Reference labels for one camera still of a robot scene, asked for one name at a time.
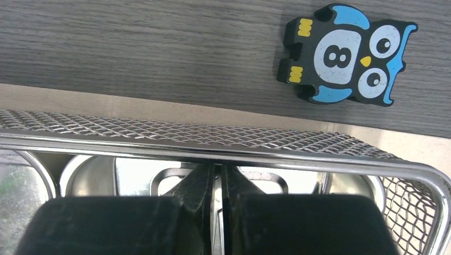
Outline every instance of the owl eye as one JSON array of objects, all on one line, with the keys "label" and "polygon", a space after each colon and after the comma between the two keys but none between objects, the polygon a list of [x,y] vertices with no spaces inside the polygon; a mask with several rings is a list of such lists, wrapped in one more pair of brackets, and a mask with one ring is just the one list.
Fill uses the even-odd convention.
[{"label": "owl eye", "polygon": [[375,98],[387,87],[387,75],[382,69],[366,70],[358,80],[358,91],[363,97]]},{"label": "owl eye", "polygon": [[396,52],[401,38],[398,29],[383,25],[376,29],[370,39],[370,51],[377,58],[386,58]]}]

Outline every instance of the blue owl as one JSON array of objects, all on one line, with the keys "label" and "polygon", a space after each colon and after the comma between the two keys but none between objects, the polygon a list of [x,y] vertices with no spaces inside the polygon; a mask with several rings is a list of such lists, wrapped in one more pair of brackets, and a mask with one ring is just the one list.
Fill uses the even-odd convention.
[{"label": "blue owl", "polygon": [[402,56],[413,22],[381,20],[370,23],[358,9],[330,4],[314,18],[287,24],[277,79],[305,85],[304,95],[316,104],[350,98],[365,104],[390,106],[395,77],[404,71]]}]

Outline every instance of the wooden surface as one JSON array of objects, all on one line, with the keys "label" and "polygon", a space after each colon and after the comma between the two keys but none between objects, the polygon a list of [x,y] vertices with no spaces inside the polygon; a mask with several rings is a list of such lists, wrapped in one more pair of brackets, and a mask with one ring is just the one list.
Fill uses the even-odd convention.
[{"label": "wooden surface", "polygon": [[285,24],[308,0],[4,1],[0,83],[198,104],[451,138],[449,1],[347,1],[414,21],[389,108],[313,105],[275,80]]}]

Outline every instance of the metal wire mesh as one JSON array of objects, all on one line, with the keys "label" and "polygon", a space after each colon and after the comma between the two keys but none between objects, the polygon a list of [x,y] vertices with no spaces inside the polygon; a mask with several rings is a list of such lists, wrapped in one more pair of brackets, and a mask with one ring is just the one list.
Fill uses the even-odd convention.
[{"label": "metal wire mesh", "polygon": [[[99,118],[1,109],[0,128],[285,149],[400,160],[393,154],[347,134],[334,132]],[[385,219],[399,251],[401,254],[421,254],[431,235],[431,226],[436,210],[436,203],[430,190],[416,181],[383,176],[380,178],[387,196]]]}]

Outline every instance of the owl beak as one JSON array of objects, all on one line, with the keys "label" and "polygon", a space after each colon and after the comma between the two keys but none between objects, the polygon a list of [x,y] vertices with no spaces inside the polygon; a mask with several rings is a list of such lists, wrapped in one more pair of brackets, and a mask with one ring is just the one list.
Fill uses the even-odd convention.
[{"label": "owl beak", "polygon": [[368,67],[371,64],[371,57],[366,56],[360,60],[360,63],[362,63],[363,66]]}]

